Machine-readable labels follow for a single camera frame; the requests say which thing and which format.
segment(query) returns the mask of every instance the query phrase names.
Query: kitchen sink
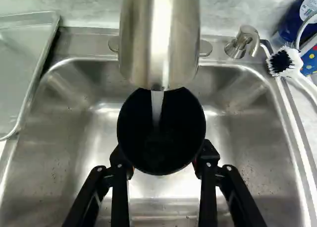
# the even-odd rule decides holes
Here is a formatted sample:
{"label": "kitchen sink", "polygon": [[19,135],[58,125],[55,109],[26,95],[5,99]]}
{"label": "kitchen sink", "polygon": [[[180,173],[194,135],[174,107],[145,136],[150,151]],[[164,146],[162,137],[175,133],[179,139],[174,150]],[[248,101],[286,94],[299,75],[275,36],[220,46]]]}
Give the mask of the kitchen sink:
{"label": "kitchen sink", "polygon": [[[90,170],[110,166],[120,108],[137,88],[107,48],[116,31],[106,32],[61,30],[25,124],[0,158],[1,226],[61,226]],[[220,166],[238,168],[269,227],[313,226],[309,164],[293,141],[283,82],[268,75],[263,51],[230,59],[223,50],[230,39],[207,37],[213,52],[186,85],[203,106],[206,138],[220,153]],[[135,170],[132,226],[197,226],[200,185],[191,165],[167,176]],[[217,208],[218,226],[233,227],[219,189]],[[111,191],[96,226],[109,227],[110,215]]]}

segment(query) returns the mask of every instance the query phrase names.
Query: dish soap bottle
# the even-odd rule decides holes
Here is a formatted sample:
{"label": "dish soap bottle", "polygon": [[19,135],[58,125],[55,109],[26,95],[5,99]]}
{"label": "dish soap bottle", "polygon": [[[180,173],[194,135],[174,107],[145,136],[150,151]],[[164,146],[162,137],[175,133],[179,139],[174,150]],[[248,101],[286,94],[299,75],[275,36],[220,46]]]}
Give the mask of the dish soap bottle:
{"label": "dish soap bottle", "polygon": [[[289,11],[284,16],[282,23],[278,27],[278,32],[273,36],[274,40],[279,40],[281,45],[287,42],[293,43],[296,40],[297,32],[303,21],[317,10],[317,0],[295,0]],[[301,42],[317,32],[317,21],[307,25],[301,36]]]}

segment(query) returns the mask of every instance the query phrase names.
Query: black cup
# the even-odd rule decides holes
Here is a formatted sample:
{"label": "black cup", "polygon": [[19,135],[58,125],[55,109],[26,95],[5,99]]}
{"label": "black cup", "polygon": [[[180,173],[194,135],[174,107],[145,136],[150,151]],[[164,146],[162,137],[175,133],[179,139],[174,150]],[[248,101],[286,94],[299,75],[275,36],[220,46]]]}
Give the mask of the black cup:
{"label": "black cup", "polygon": [[157,128],[153,127],[151,92],[141,88],[125,101],[117,122],[117,138],[126,159],[152,175],[171,174],[190,164],[205,134],[202,106],[184,87],[164,93]]}

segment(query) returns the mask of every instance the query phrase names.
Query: stainless steel faucet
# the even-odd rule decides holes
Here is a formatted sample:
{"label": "stainless steel faucet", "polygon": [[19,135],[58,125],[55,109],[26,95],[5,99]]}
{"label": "stainless steel faucet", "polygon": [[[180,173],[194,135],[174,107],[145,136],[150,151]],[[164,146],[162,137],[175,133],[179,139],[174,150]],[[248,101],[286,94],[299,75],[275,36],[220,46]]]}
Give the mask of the stainless steel faucet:
{"label": "stainless steel faucet", "polygon": [[148,90],[184,86],[197,73],[199,0],[123,0],[119,64],[122,75]]}
{"label": "stainless steel faucet", "polygon": [[254,27],[242,25],[236,38],[224,47],[224,51],[232,58],[242,58],[246,53],[246,45],[248,43],[251,43],[249,54],[255,57],[260,47],[259,34]]}

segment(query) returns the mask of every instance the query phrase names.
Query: running water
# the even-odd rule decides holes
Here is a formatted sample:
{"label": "running water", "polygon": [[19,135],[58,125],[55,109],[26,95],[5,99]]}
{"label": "running water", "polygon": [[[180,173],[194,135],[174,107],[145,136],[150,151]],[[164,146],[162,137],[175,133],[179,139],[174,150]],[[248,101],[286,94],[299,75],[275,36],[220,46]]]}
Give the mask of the running water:
{"label": "running water", "polygon": [[163,98],[164,98],[163,91],[162,92],[151,91],[153,127],[159,126],[159,119],[160,119],[160,113],[162,111]]}

